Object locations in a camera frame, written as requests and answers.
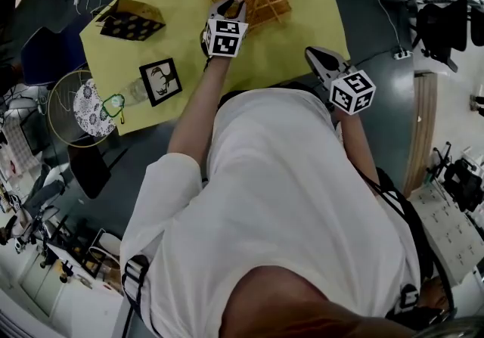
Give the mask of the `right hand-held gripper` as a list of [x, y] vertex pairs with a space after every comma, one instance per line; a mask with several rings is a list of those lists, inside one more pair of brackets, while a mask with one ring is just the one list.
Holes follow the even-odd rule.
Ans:
[[[343, 57], [326, 48], [306, 48], [305, 57], [312, 72], [322, 79], [329, 79], [332, 70], [346, 68]], [[330, 82], [329, 102], [348, 115], [355, 115], [371, 106], [376, 90], [376, 85], [364, 70], [351, 70]]]

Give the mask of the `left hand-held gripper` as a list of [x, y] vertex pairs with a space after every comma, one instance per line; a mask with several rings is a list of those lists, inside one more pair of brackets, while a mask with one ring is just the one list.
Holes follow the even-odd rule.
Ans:
[[247, 34], [249, 24], [245, 22], [247, 3], [234, 0], [232, 18], [225, 17], [231, 0], [221, 0], [209, 8], [208, 19], [202, 31], [202, 50], [207, 57], [236, 57]]

